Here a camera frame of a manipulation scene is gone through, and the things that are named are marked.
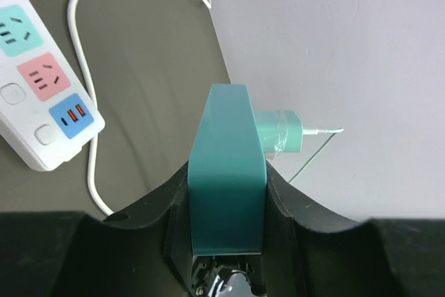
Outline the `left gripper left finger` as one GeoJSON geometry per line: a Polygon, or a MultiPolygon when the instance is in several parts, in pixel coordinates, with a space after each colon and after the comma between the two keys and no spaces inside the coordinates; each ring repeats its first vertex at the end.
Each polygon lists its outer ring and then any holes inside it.
{"type": "Polygon", "coordinates": [[[2,296],[188,296],[188,168],[104,220],[81,211],[1,215],[2,296]]]}

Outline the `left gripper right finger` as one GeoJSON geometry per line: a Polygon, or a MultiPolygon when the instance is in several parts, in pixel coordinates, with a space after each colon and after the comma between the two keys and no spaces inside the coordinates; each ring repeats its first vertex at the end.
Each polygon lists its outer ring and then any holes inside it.
{"type": "Polygon", "coordinates": [[[262,262],[269,296],[443,296],[444,221],[355,222],[267,168],[262,262]]]}

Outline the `teal power strip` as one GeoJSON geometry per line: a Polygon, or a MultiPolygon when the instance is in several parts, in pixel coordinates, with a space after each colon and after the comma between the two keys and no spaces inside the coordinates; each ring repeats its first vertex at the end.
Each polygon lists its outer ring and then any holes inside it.
{"type": "Polygon", "coordinates": [[[266,184],[247,87],[212,85],[188,161],[194,255],[261,253],[266,184]]]}

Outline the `white power strip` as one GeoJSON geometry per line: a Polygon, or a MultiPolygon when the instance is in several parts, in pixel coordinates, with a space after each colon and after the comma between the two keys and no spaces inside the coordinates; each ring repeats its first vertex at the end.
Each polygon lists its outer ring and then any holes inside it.
{"type": "Polygon", "coordinates": [[[29,0],[1,0],[1,136],[37,171],[76,156],[105,126],[29,0]]]}

